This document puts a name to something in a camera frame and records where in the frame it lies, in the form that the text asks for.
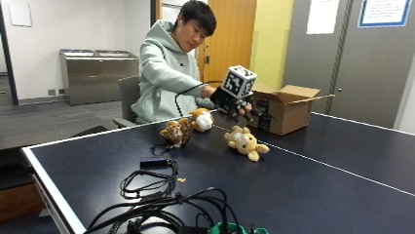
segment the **light gray hoodie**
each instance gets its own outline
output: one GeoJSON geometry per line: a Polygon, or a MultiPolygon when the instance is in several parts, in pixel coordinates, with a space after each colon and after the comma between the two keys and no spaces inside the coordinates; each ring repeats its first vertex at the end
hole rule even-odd
{"type": "MultiPolygon", "coordinates": [[[[130,107],[136,122],[148,123],[181,117],[176,95],[201,84],[194,56],[186,53],[173,38],[173,24],[157,20],[140,48],[141,74],[138,102],[130,107]]],[[[178,96],[182,115],[197,106],[213,108],[209,99],[200,98],[202,86],[178,96]]]]}

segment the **stainless steel cabinet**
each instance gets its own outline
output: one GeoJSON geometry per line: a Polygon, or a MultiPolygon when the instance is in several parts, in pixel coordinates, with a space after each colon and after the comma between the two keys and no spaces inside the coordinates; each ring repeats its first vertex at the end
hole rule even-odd
{"type": "Polygon", "coordinates": [[[63,49],[60,57],[69,105],[118,100],[117,81],[138,75],[138,58],[125,51],[63,49]]]}

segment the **chair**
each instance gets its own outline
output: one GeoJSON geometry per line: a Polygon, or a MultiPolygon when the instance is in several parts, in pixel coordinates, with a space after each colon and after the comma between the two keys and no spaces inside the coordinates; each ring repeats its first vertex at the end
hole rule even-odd
{"type": "Polygon", "coordinates": [[[136,125],[136,114],[130,110],[130,106],[140,99],[140,80],[137,76],[126,77],[118,80],[118,88],[121,95],[122,119],[114,118],[113,122],[118,128],[132,127],[136,125]]]}

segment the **plush toy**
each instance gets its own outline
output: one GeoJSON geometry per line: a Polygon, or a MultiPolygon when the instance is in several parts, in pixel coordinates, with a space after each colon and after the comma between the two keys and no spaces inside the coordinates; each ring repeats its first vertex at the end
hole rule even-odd
{"type": "Polygon", "coordinates": [[[257,138],[249,129],[240,126],[233,126],[233,131],[225,133],[225,140],[229,142],[229,146],[236,148],[240,153],[248,155],[249,160],[253,162],[259,160],[258,153],[270,151],[267,145],[257,143],[257,138]]]}
{"type": "Polygon", "coordinates": [[[205,108],[198,108],[189,113],[192,115],[193,129],[200,133],[205,133],[206,130],[210,130],[213,125],[213,116],[209,110],[205,108]]]}
{"type": "Polygon", "coordinates": [[[181,118],[178,121],[169,121],[166,129],[160,132],[160,135],[166,138],[174,148],[180,148],[186,144],[190,138],[192,125],[186,118],[181,118]]]}

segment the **man's hair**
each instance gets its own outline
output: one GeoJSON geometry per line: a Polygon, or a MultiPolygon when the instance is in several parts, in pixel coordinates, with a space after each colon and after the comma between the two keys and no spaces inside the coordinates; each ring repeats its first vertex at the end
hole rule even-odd
{"type": "MultiPolygon", "coordinates": [[[[206,36],[212,36],[217,28],[217,19],[208,4],[202,1],[190,0],[181,6],[182,22],[197,20],[198,26],[205,30],[206,36]]],[[[174,23],[173,31],[177,29],[178,21],[174,23]]]]}

